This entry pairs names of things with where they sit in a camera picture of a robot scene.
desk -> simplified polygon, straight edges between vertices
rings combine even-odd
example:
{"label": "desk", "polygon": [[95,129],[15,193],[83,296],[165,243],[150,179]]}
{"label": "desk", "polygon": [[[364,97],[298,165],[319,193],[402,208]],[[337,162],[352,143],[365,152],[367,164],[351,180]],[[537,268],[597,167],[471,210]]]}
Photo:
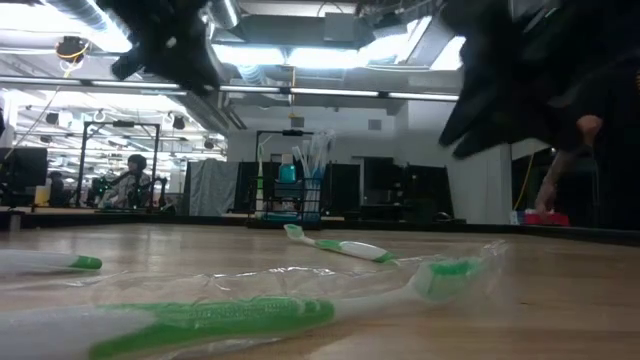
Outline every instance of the desk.
{"label": "desk", "polygon": [[[477,306],[390,310],[216,359],[640,359],[638,248],[518,235],[324,230],[321,237],[368,241],[402,257],[496,239],[506,240],[510,251],[498,291]],[[293,244],[281,231],[243,227],[131,224],[25,230],[3,235],[0,247],[98,256],[104,273],[376,266]],[[28,306],[52,306],[51,301],[32,299]],[[0,310],[20,306],[27,305],[0,303]]]}

toothbrush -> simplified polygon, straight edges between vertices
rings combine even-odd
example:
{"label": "toothbrush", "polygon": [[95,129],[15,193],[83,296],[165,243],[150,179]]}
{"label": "toothbrush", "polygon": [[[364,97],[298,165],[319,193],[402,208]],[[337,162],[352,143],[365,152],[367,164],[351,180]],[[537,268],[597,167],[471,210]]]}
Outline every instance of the toothbrush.
{"label": "toothbrush", "polygon": [[377,246],[354,241],[313,240],[305,236],[300,226],[293,224],[285,225],[284,229],[287,231],[289,239],[315,246],[319,249],[335,251],[379,263],[394,262],[396,259],[395,255]]}
{"label": "toothbrush", "polygon": [[102,261],[89,256],[27,250],[0,250],[0,274],[55,270],[98,270]]}
{"label": "toothbrush", "polygon": [[257,181],[257,189],[256,189],[256,219],[262,219],[264,213],[262,210],[264,209],[264,204],[262,202],[262,154],[264,153],[264,148],[262,144],[258,145],[258,181]]}
{"label": "toothbrush", "polygon": [[479,260],[425,261],[404,287],[352,299],[260,296],[0,313],[0,349],[8,359],[138,359],[222,340],[291,336],[407,300],[446,302],[480,272]]}

plastic wrap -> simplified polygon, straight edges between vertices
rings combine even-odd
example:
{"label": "plastic wrap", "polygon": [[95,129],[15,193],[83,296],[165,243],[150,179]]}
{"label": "plastic wrap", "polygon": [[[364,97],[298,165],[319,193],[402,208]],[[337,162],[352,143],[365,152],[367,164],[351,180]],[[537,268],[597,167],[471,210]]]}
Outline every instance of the plastic wrap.
{"label": "plastic wrap", "polygon": [[416,311],[483,294],[500,273],[505,249],[496,242],[358,272],[278,268],[3,281],[0,347],[20,359],[210,356],[383,308]]}
{"label": "plastic wrap", "polygon": [[94,271],[102,260],[89,256],[44,251],[0,250],[0,277],[30,273]]}

person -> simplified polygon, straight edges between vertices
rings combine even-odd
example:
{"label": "person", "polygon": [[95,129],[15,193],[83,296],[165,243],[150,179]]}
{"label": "person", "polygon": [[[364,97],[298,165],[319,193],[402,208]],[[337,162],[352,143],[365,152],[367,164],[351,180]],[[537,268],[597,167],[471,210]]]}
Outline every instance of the person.
{"label": "person", "polygon": [[[640,186],[635,177],[635,156],[640,154],[640,60],[627,61],[588,80],[570,112],[581,145],[593,152],[597,163],[597,225],[640,230]],[[566,137],[566,143],[575,143],[570,138]],[[535,201],[543,220],[553,208],[558,179],[580,151],[578,145],[558,151]]]}
{"label": "person", "polygon": [[51,192],[49,194],[49,206],[64,206],[68,202],[68,194],[64,190],[64,181],[62,181],[62,173],[52,171],[49,174],[51,179]]}
{"label": "person", "polygon": [[147,200],[145,189],[151,183],[151,178],[143,171],[147,167],[147,159],[140,154],[131,155],[127,159],[127,166],[128,171],[112,182],[117,188],[110,197],[118,196],[114,207],[133,208],[142,206]]}

pipe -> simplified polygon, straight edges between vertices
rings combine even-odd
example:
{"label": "pipe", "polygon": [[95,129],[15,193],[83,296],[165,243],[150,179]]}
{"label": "pipe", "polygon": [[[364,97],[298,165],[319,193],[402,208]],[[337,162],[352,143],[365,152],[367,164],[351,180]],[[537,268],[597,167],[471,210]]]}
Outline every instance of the pipe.
{"label": "pipe", "polygon": [[79,21],[95,33],[90,40],[106,52],[123,53],[131,49],[128,30],[113,14],[107,14],[94,0],[42,0],[70,19]]}
{"label": "pipe", "polygon": [[211,0],[206,12],[216,27],[225,30],[236,27],[242,19],[242,11],[236,0]]}

